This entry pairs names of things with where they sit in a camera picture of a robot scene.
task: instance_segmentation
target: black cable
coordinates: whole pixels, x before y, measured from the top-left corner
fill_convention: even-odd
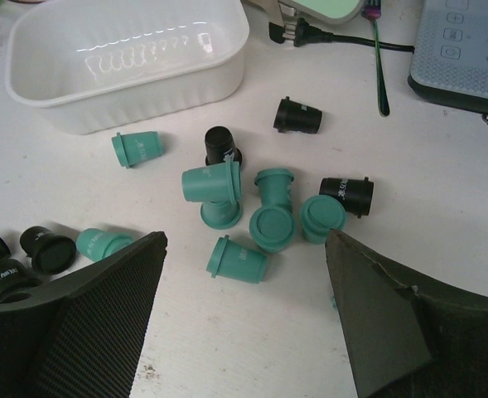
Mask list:
[[[351,43],[361,46],[375,47],[374,40],[364,39],[362,37],[336,35],[332,32],[325,32],[317,27],[311,26],[304,18],[299,18],[293,32],[286,32],[286,38],[293,40],[295,47],[304,46],[312,43]],[[383,50],[415,52],[414,46],[403,46],[380,42],[380,48]]]

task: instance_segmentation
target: white tray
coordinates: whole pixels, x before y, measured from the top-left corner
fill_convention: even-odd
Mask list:
[[[239,0],[56,0],[13,27],[6,87],[91,133],[231,95],[248,36]]]

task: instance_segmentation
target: button icon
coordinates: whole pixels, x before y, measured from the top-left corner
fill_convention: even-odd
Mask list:
[[[451,40],[451,41],[461,41],[462,31],[459,31],[458,29],[450,29],[450,28],[445,29],[444,38],[446,40]]]
[[[457,12],[449,12],[446,20],[450,23],[463,23],[465,21],[465,16]]]
[[[468,0],[446,0],[446,8],[456,8],[458,10],[468,9]]]
[[[451,60],[458,60],[461,58],[461,49],[454,46],[442,46],[441,56],[449,58]]]

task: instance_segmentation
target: teal cup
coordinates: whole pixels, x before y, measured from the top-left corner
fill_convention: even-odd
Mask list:
[[[158,158],[164,153],[157,131],[127,135],[117,133],[112,141],[118,161],[125,168]]]
[[[262,206],[282,206],[292,212],[291,185],[294,178],[286,168],[269,168],[259,172],[254,185],[260,190]]]
[[[297,233],[293,214],[280,206],[262,206],[251,217],[249,233],[268,253],[286,249]]]
[[[227,230],[235,226],[241,217],[242,207],[238,202],[233,205],[230,201],[208,201],[201,205],[201,219],[215,230]]]
[[[125,234],[112,234],[89,228],[83,231],[76,240],[76,249],[94,262],[100,261],[129,246],[133,239]]]
[[[224,202],[235,205],[242,196],[240,163],[230,159],[212,166],[195,168],[181,177],[186,201]]]
[[[258,284],[262,281],[267,265],[268,258],[265,255],[230,241],[226,235],[218,239],[207,271],[213,278],[219,275]]]
[[[331,230],[342,230],[346,223],[345,208],[333,197],[317,195],[302,205],[302,236],[314,245],[323,245]]]

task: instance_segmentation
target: table surface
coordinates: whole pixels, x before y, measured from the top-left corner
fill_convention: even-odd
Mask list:
[[[383,41],[413,44],[420,0],[384,1]],[[334,44],[293,48],[268,39],[267,19],[245,6],[251,37],[239,89],[208,104],[88,136],[57,131],[3,87],[8,27],[26,6],[0,8],[0,235],[23,259],[18,236],[44,225],[165,231],[168,256],[131,397],[356,397],[323,246],[299,235],[269,258],[258,285],[212,279],[205,267],[224,231],[207,228],[181,193],[200,167],[205,131],[231,129],[245,156],[243,220],[227,233],[256,247],[253,179],[267,167],[296,175],[296,211],[324,177],[364,177],[376,187],[370,216],[345,231],[383,255],[488,296],[488,128],[477,114],[420,100],[406,78],[411,55],[384,51],[391,116],[376,105],[374,50]],[[371,36],[362,18],[335,32]],[[322,109],[318,135],[273,128],[286,95]],[[167,153],[135,169],[118,165],[111,138],[157,130]],[[70,272],[89,264],[80,259]]]

